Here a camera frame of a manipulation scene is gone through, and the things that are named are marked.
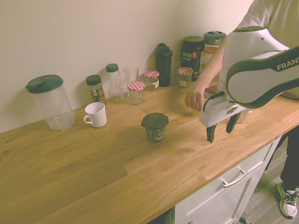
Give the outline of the person's bare hand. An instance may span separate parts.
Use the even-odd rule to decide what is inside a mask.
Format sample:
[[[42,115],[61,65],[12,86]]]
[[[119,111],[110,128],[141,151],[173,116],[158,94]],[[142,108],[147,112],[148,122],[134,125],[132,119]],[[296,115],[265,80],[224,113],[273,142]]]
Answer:
[[[204,90],[209,86],[209,82],[196,81],[187,91],[185,105],[193,110],[201,111],[204,104]]]

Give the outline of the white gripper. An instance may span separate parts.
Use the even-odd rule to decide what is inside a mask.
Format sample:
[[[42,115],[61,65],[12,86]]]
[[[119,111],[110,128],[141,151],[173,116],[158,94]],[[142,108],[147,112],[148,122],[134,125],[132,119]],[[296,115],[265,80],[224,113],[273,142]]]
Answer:
[[[237,104],[227,93],[216,93],[205,103],[200,113],[199,121],[205,126],[207,141],[212,143],[214,132],[219,122],[229,119],[226,132],[231,133],[244,107]]]

